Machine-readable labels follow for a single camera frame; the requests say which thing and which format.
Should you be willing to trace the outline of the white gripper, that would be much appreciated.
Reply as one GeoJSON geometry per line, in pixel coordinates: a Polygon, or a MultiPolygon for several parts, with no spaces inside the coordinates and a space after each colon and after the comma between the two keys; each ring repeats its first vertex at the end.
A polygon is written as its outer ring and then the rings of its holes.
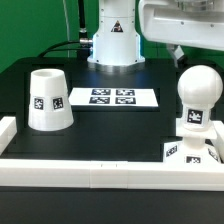
{"type": "Polygon", "coordinates": [[[182,46],[224,51],[224,0],[140,0],[143,36],[166,43],[176,67],[182,46]]]}

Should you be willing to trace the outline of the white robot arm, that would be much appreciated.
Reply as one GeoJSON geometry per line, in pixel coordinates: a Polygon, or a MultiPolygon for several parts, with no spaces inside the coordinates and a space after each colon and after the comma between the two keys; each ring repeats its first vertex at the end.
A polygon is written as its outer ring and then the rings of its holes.
{"type": "Polygon", "coordinates": [[[89,66],[112,72],[143,64],[141,38],[164,43],[175,62],[184,46],[224,51],[224,0],[99,0],[89,66]]]}

